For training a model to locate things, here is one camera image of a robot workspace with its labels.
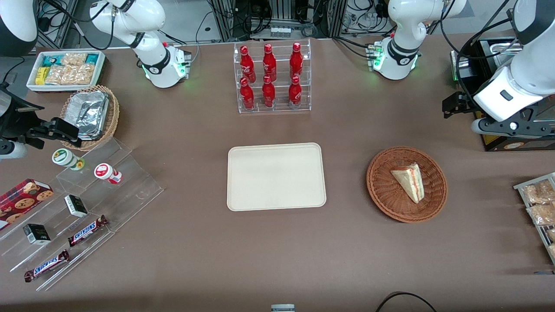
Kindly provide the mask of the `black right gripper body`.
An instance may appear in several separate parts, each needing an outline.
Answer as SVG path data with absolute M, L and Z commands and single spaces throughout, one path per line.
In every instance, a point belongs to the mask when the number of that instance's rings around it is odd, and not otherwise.
M 12 142 L 27 143 L 45 138 L 44 120 L 36 111 L 45 109 L 8 91 L 8 83 L 1 84 L 1 138 Z

